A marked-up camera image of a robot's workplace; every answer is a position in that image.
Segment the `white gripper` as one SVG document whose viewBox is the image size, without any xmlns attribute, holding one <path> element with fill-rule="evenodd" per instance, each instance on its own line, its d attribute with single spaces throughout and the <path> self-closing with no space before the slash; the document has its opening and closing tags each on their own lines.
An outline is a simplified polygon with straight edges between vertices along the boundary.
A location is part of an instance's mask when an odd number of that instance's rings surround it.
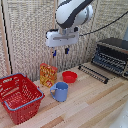
<svg viewBox="0 0 128 128">
<path fill-rule="evenodd" d="M 63 29 L 59 31 L 58 29 L 50 29 L 46 32 L 46 45 L 48 47 L 57 47 L 64 45 L 71 45 L 78 42 L 79 38 L 79 28 Z M 69 47 L 65 48 L 65 54 L 69 54 Z M 53 49 L 52 57 L 56 57 L 57 50 Z"/>
</svg>

